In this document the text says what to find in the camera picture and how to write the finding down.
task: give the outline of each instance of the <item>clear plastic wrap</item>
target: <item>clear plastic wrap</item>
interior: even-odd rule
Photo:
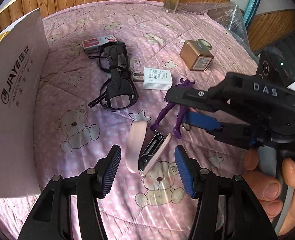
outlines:
[[[234,37],[237,36],[243,42],[243,45],[250,47],[243,16],[238,5],[234,3],[194,2],[180,3],[178,9],[194,14],[207,12],[212,20],[229,30]]]

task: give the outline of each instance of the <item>pink bedspread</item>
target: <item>pink bedspread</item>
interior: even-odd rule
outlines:
[[[137,0],[85,4],[55,13],[44,19],[50,52],[41,75],[34,118],[34,154],[38,179],[45,187],[51,177],[79,175],[105,157],[113,144],[122,150],[122,159],[111,192],[99,201],[103,223],[112,239],[187,239],[197,201],[184,192],[174,148],[182,144],[201,166],[220,176],[242,173],[242,150],[214,140],[203,130],[182,130],[182,140],[172,137],[165,153],[142,178],[125,165],[125,142],[133,120],[148,120],[150,126],[166,105],[165,91],[143,90],[136,83],[138,102],[121,112],[109,112],[100,105],[88,108],[107,79],[88,59],[81,41],[113,34],[126,43],[132,72],[143,68],[171,71],[174,84],[180,78],[196,80],[195,88],[206,90],[219,83],[228,71],[254,74],[255,62],[218,23],[205,15],[168,14],[161,3]],[[214,60],[209,70],[191,72],[179,56],[187,39],[202,38],[212,45]],[[178,107],[159,126],[172,132]],[[217,114],[220,121],[227,116]],[[164,176],[163,182],[156,178]],[[149,201],[151,195],[160,200]],[[36,197],[0,200],[0,227],[10,238],[19,231]],[[72,197],[74,239],[81,239],[76,198]],[[222,223],[222,210],[218,225]]]

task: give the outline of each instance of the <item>human hand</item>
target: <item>human hand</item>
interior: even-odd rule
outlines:
[[[282,210],[282,202],[278,199],[281,192],[281,183],[270,176],[264,175],[257,170],[259,154],[251,149],[246,152],[243,177],[260,201],[270,221]],[[282,174],[287,185],[295,189],[295,161],[287,158],[282,164]],[[290,204],[286,219],[279,232],[279,236],[285,235],[295,226],[295,191]]]

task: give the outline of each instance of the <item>black glasses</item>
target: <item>black glasses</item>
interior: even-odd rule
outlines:
[[[125,65],[121,67],[118,65],[118,58],[122,54],[125,57]],[[115,41],[103,44],[99,56],[89,56],[89,58],[98,58],[98,66],[100,69],[105,73],[111,74],[111,78],[105,81],[101,87],[100,95],[89,103],[89,107],[94,107],[100,103],[101,106],[108,111],[120,111],[131,107],[137,102],[138,94],[131,79],[125,43]],[[108,68],[102,66],[101,59],[103,58],[108,60]],[[111,99],[116,98],[116,102],[121,104],[121,96],[126,95],[129,98],[129,104],[127,106],[112,107]]]

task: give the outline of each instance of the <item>figurine leg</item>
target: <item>figurine leg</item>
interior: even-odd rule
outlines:
[[[155,131],[161,122],[161,120],[166,116],[166,114],[175,106],[175,103],[168,102],[165,108],[161,110],[161,112],[158,115],[158,118],[155,120],[155,122],[151,125],[151,131]]]
[[[183,122],[183,118],[184,118],[184,115],[185,115],[185,112],[187,111],[187,109],[188,108],[186,106],[180,106],[180,111],[179,111],[177,119],[176,119],[176,125],[173,128],[173,133],[174,133],[175,137],[179,140],[182,138],[182,135],[180,132],[180,125]]]

